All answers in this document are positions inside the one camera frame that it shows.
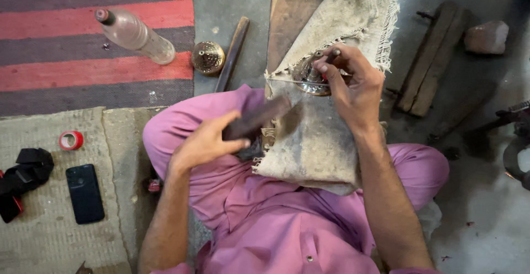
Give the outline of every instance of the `wooden board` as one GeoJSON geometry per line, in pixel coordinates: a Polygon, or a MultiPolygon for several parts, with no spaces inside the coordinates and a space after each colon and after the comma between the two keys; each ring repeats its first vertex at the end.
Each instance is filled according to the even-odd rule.
{"type": "Polygon", "coordinates": [[[462,38],[462,34],[467,29],[467,24],[471,18],[471,11],[459,7],[455,17],[447,29],[447,33],[436,52],[436,56],[431,63],[425,78],[414,99],[410,113],[417,116],[424,116],[433,102],[434,95],[438,89],[438,81],[444,75],[449,61],[453,57],[455,46],[462,38]]]}
{"type": "Polygon", "coordinates": [[[408,112],[414,103],[425,75],[431,66],[438,49],[453,21],[458,6],[454,2],[443,2],[436,10],[435,20],[425,34],[425,38],[416,53],[407,80],[403,87],[403,95],[397,107],[408,112]]]}
{"type": "Polygon", "coordinates": [[[271,0],[267,70],[273,72],[323,0],[271,0]]]}

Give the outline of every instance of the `striped carpet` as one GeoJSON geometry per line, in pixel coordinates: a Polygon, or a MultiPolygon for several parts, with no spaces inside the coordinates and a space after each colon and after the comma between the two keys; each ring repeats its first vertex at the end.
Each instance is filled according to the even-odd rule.
{"type": "Polygon", "coordinates": [[[194,34],[192,0],[0,0],[0,116],[192,97],[194,34]],[[160,66],[110,42],[94,10],[113,6],[171,41],[175,60],[160,66]]]}

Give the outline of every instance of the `pink trousers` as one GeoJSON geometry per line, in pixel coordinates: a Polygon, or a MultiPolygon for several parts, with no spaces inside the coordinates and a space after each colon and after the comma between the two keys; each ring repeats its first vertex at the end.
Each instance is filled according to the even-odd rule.
{"type": "MultiPolygon", "coordinates": [[[[263,89],[243,85],[236,91],[179,102],[156,115],[145,126],[143,140],[158,175],[165,177],[173,151],[203,120],[231,110],[245,112],[263,101],[263,89]]],[[[449,166],[446,158],[423,145],[401,143],[388,145],[388,150],[414,209],[420,209],[447,180],[449,166]]],[[[298,188],[296,184],[252,174],[250,162],[242,163],[232,155],[225,155],[192,169],[190,206],[205,226],[213,230],[215,239],[233,230],[256,205],[298,188]]],[[[311,198],[308,209],[333,214],[333,219],[351,226],[356,234],[364,235],[362,239],[371,239],[362,190],[349,196],[312,188],[304,188],[302,192],[311,198]]]]}

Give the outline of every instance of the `smartphone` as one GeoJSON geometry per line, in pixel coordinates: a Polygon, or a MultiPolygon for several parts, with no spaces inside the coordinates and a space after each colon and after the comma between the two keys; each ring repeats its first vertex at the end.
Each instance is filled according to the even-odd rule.
{"type": "Polygon", "coordinates": [[[66,181],[77,224],[94,223],[105,218],[96,169],[93,164],[67,169],[66,181]]]}

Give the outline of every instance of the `hand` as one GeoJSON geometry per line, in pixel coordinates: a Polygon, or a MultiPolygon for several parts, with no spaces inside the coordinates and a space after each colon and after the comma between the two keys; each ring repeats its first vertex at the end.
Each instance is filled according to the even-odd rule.
{"type": "Polygon", "coordinates": [[[336,110],[354,135],[380,132],[379,103],[384,75],[371,66],[358,48],[337,43],[326,49],[324,56],[315,61],[313,67],[326,74],[336,110]],[[325,60],[335,48],[341,53],[333,64],[327,64],[325,60]],[[337,68],[352,75],[348,85],[337,68]]]}
{"type": "Polygon", "coordinates": [[[175,149],[169,161],[168,170],[191,169],[199,164],[210,162],[222,155],[237,152],[250,146],[248,139],[222,140],[222,130],[241,113],[232,111],[219,118],[205,120],[182,144],[175,149]]]}

